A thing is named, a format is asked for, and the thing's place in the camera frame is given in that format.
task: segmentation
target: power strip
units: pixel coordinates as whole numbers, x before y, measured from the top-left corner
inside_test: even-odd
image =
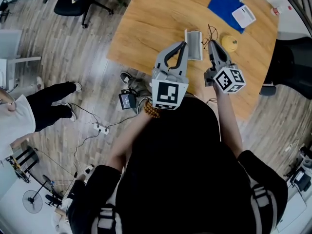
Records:
[[[94,123],[93,128],[95,130],[101,130],[101,133],[104,133],[105,135],[108,135],[108,133],[109,133],[109,129],[108,128],[106,129],[106,127],[104,127],[100,124],[98,125],[98,124]]]

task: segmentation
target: wooden table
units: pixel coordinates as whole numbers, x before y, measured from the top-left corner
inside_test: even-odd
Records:
[[[243,34],[227,25],[207,8],[210,0],[132,0],[115,33],[107,58],[151,75],[156,56],[176,41],[184,40],[184,30],[198,30],[208,36],[208,23],[219,32],[238,39],[238,49],[231,53],[242,70],[247,85],[231,95],[237,117],[247,119],[257,104],[259,91],[268,71],[275,40],[278,17],[270,12],[265,0],[244,0],[257,21]],[[207,101],[215,97],[212,87],[205,87],[204,72],[211,67],[208,52],[203,61],[188,61],[190,93]]]

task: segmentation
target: black sneaker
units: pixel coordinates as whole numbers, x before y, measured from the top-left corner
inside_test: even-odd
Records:
[[[133,76],[130,75],[129,73],[127,73],[127,72],[121,72],[120,73],[120,79],[122,80],[123,83],[128,85],[129,80],[133,79]]]

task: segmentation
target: person in black shirt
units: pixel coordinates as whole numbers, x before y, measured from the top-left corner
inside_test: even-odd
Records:
[[[120,77],[140,98],[150,95],[141,80],[125,72]],[[125,234],[259,233],[250,178],[272,191],[276,220],[281,219],[286,182],[251,151],[243,151],[230,97],[214,89],[220,129],[213,110],[190,94],[176,110],[163,110],[160,118],[139,108],[115,139],[107,164],[95,169],[69,207],[74,234],[114,233],[115,219],[108,228],[112,232],[101,224],[103,207],[120,217]],[[107,206],[114,190],[116,201]],[[270,210],[261,215],[261,233],[271,232],[272,219]]]

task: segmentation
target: eyeglasses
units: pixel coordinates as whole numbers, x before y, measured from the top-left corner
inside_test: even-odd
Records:
[[[211,40],[217,40],[218,39],[218,31],[215,27],[210,26],[208,24],[208,37],[204,38],[203,41],[201,42],[204,45],[204,49],[208,50],[207,45]]]

